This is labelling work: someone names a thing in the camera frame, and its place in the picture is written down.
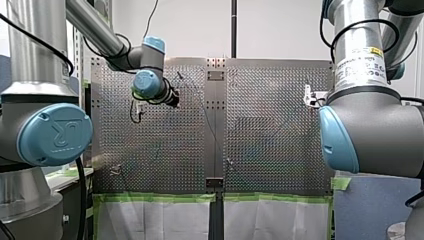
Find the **metal post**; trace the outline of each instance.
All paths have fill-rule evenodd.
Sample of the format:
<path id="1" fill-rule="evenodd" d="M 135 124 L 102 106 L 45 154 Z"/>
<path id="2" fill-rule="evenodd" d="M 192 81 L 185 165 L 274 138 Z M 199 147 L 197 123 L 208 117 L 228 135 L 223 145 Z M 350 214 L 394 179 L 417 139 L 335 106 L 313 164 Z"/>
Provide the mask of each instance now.
<path id="1" fill-rule="evenodd" d="M 67 54 L 65 0 L 9 0 L 8 17 Z M 12 86 L 4 94 L 76 96 L 68 67 L 50 50 L 9 27 Z"/>
<path id="2" fill-rule="evenodd" d="M 231 58 L 237 58 L 237 0 L 231 0 Z"/>

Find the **robotic arm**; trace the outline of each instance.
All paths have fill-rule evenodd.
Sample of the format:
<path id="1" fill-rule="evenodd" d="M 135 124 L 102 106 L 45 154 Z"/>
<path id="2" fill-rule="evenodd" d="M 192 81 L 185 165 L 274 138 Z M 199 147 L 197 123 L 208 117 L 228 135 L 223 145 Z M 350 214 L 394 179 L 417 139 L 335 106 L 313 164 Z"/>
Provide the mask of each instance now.
<path id="1" fill-rule="evenodd" d="M 385 6 L 400 36 L 391 26 L 382 38 L 377 22 L 354 25 L 379 19 Z M 387 86 L 402 75 L 398 63 L 422 20 L 424 2 L 334 0 L 326 11 L 338 41 L 334 92 L 320 109 L 325 161 L 352 173 L 424 178 L 424 108 L 403 106 L 399 93 Z"/>
<path id="2" fill-rule="evenodd" d="M 99 49 L 112 69 L 140 70 L 132 87 L 136 99 L 178 106 L 178 91 L 163 77 L 162 39 L 146 37 L 141 47 L 128 49 L 85 0 L 66 0 L 66 18 Z"/>
<path id="3" fill-rule="evenodd" d="M 68 83 L 66 18 L 112 69 L 139 70 L 133 97 L 177 107 L 178 92 L 163 77 L 161 39 L 146 37 L 140 47 L 125 46 L 85 0 L 9 0 L 7 5 L 8 18 L 2 19 L 14 27 L 9 28 L 12 84 L 0 101 L 1 229 L 3 224 L 10 229 L 15 237 L 10 239 L 59 240 L 62 196 L 51 193 L 39 167 L 74 161 L 93 134 Z"/>

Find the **cable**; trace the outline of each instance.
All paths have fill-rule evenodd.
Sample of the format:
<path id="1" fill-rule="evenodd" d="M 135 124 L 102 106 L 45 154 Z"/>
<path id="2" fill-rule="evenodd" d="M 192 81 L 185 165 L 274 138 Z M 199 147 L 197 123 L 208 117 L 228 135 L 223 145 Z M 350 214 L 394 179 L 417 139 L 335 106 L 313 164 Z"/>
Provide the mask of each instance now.
<path id="1" fill-rule="evenodd" d="M 38 44 L 42 45 L 43 47 L 49 49 L 50 51 L 53 52 L 54 55 L 56 55 L 57 57 L 59 57 L 60 59 L 62 59 L 62 61 L 66 62 L 69 65 L 69 76 L 71 76 L 72 73 L 74 73 L 75 68 L 74 68 L 74 65 L 72 64 L 71 60 L 69 60 L 68 57 L 66 57 L 59 50 L 57 50 L 56 48 L 54 48 L 53 46 L 51 46 L 47 42 L 41 40 L 40 38 L 34 36 L 33 34 L 27 32 L 25 29 L 19 27 L 18 25 L 16 25 L 15 23 L 13 23 L 10 19 L 8 19 L 7 17 L 5 17 L 1 13 L 0 13 L 0 19 L 2 19 L 3 21 L 5 21 L 10 26 L 14 27 L 19 32 L 25 34 L 27 37 L 31 38 L 36 43 L 38 43 Z"/>
<path id="2" fill-rule="evenodd" d="M 412 56 L 412 54 L 415 52 L 415 49 L 418 46 L 418 32 L 415 32 L 415 42 L 414 42 L 414 46 L 411 49 L 411 52 L 408 53 L 408 55 L 406 55 L 406 57 L 404 59 L 402 59 L 402 61 L 396 63 L 395 65 L 391 66 L 389 70 L 395 69 L 398 66 L 400 66 L 402 63 L 406 62 L 406 60 L 408 60 L 408 58 L 410 56 Z"/>
<path id="3" fill-rule="evenodd" d="M 319 28 L 320 28 L 320 36 L 321 40 L 324 42 L 324 44 L 331 48 L 331 44 L 327 41 L 327 39 L 324 36 L 324 15 L 325 15 L 325 9 L 327 8 L 328 0 L 324 0 L 322 2 L 322 9 L 321 9 L 321 19 L 319 21 Z"/>
<path id="4" fill-rule="evenodd" d="M 84 230 L 85 230 L 85 218 L 86 218 L 86 208 L 87 208 L 87 185 L 85 183 L 85 173 L 84 173 L 84 166 L 82 165 L 81 158 L 77 158 L 75 160 L 75 163 L 77 164 L 78 169 L 78 176 L 79 176 L 79 183 L 80 183 L 80 190 L 81 190 L 81 200 L 80 200 L 80 219 L 79 219 L 79 226 L 78 226 L 78 235 L 77 240 L 83 240 L 84 238 Z"/>
<path id="5" fill-rule="evenodd" d="M 399 41 L 400 38 L 400 32 L 399 29 L 396 27 L 396 25 L 390 21 L 384 20 L 384 19 L 367 19 L 367 20 L 363 20 L 363 21 L 359 21 L 356 23 L 352 23 L 350 25 L 348 25 L 347 27 L 343 28 L 334 38 L 333 42 L 331 43 L 331 60 L 333 61 L 333 63 L 335 63 L 335 57 L 334 57 L 334 50 L 336 49 L 336 44 L 337 41 L 343 36 L 343 34 L 345 34 L 347 31 L 351 30 L 353 27 L 359 25 L 359 24 L 364 24 L 364 23 L 383 23 L 386 24 L 387 26 L 389 26 L 391 29 L 393 29 L 393 31 L 395 32 L 395 41 L 393 42 L 393 44 L 388 47 L 387 49 L 384 49 L 383 52 L 388 52 L 390 51 L 392 48 L 394 48 L 396 46 L 396 44 Z"/>
<path id="6" fill-rule="evenodd" d="M 421 198 L 423 198 L 423 197 L 424 197 L 424 191 L 421 191 L 421 192 L 419 192 L 418 194 L 416 194 L 415 196 L 413 196 L 413 197 L 411 197 L 410 199 L 406 200 L 406 202 L 405 202 L 405 206 L 407 206 L 407 207 L 411 207 L 411 205 L 412 205 L 414 202 L 416 202 L 416 201 L 420 200 L 420 199 L 421 199 Z"/>
<path id="7" fill-rule="evenodd" d="M 150 21 L 152 20 L 152 17 L 153 17 L 153 15 L 154 15 L 154 14 L 155 14 L 155 12 L 156 12 L 156 8 L 158 7 L 158 3 L 159 3 L 159 0 L 156 0 L 156 2 L 155 2 L 155 6 L 153 7 L 153 10 L 152 10 L 152 12 L 150 13 L 150 16 L 149 16 L 149 20 L 147 21 L 146 31 L 144 32 L 143 39 L 142 39 L 142 41 L 141 41 L 141 42 L 143 42 L 143 41 L 144 41 L 144 38 L 146 38 L 147 33 L 149 32 L 149 29 L 150 29 Z"/>
<path id="8" fill-rule="evenodd" d="M 424 99 L 421 98 L 415 98 L 415 97 L 401 97 L 401 101 L 409 101 L 409 102 L 417 102 L 424 105 Z"/>
<path id="9" fill-rule="evenodd" d="M 15 236 L 13 236 L 13 233 L 9 230 L 9 228 L 0 220 L 0 229 L 3 231 L 4 235 L 6 235 L 7 239 L 9 240 L 15 240 Z"/>
<path id="10" fill-rule="evenodd" d="M 130 40 L 127 38 L 127 37 L 125 37 L 124 35 L 122 35 L 122 34 L 119 34 L 119 33 L 117 33 L 117 34 L 115 34 L 116 36 L 118 36 L 118 37 L 122 37 L 122 38 L 124 38 L 127 42 L 128 42 L 128 50 L 127 50 L 127 52 L 126 53 L 122 53 L 123 51 L 124 51 L 124 49 L 125 49 L 125 45 L 123 45 L 122 46 L 122 48 L 121 48 L 121 50 L 116 54 L 116 55 L 113 55 L 113 56 L 106 56 L 106 55 L 103 55 L 103 54 L 101 54 L 101 53 L 99 53 L 99 52 L 96 52 L 91 46 L 90 46 L 90 44 L 88 43 L 88 41 L 87 41 L 87 39 L 86 39 L 86 37 L 82 37 L 82 39 L 84 40 L 84 43 L 85 43 L 85 45 L 87 45 L 87 48 L 94 54 L 94 55 L 96 55 L 96 56 L 99 56 L 99 57 L 102 57 L 102 58 L 104 58 L 104 59 L 106 59 L 106 61 L 108 62 L 108 63 L 110 63 L 110 65 L 112 65 L 113 67 L 115 67 L 116 69 L 118 69 L 118 71 L 120 71 L 120 72 L 124 72 L 124 73 L 128 73 L 128 74 L 137 74 L 137 73 L 135 73 L 135 72 L 130 72 L 130 71 L 127 71 L 127 70 L 125 70 L 125 69 L 122 69 L 121 67 L 119 67 L 118 65 L 116 65 L 113 61 L 111 61 L 110 59 L 116 59 L 116 58 L 120 58 L 120 57 L 123 57 L 123 56 L 125 56 L 126 57 L 126 59 L 127 59 L 127 63 L 128 63 L 128 65 L 131 67 L 131 68 L 133 68 L 133 69 L 135 69 L 132 65 L 131 65 L 131 63 L 130 63 L 130 60 L 129 60 L 129 57 L 128 57 L 128 55 L 129 55 L 129 53 L 130 53 L 130 51 L 131 51 L 131 47 L 132 47 L 132 45 L 131 45 L 131 42 L 130 42 Z"/>

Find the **vertical metal rail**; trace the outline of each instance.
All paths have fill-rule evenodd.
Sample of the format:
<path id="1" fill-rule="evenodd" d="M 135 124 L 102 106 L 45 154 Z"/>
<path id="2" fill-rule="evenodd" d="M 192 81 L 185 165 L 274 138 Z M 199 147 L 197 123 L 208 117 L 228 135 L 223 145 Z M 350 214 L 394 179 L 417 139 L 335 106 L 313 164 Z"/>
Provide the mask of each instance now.
<path id="1" fill-rule="evenodd" d="M 237 0 L 231 0 L 231 58 L 237 58 Z"/>

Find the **metal bracket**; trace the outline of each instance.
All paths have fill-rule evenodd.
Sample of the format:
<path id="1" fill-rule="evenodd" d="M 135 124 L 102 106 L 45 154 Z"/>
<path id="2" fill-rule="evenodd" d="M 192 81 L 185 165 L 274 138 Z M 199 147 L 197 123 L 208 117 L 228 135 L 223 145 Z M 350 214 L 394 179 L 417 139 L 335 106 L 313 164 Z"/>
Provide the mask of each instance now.
<path id="1" fill-rule="evenodd" d="M 224 189 L 224 178 L 222 177 L 211 177 L 206 178 L 206 191 L 207 192 L 222 192 Z"/>
<path id="2" fill-rule="evenodd" d="M 323 102 L 327 100 L 326 91 L 317 91 L 313 92 L 311 86 L 305 85 L 305 96 L 303 97 L 303 102 L 306 106 L 310 108 L 320 108 L 323 105 Z"/>
<path id="3" fill-rule="evenodd" d="M 208 81 L 224 81 L 224 72 L 208 71 Z"/>

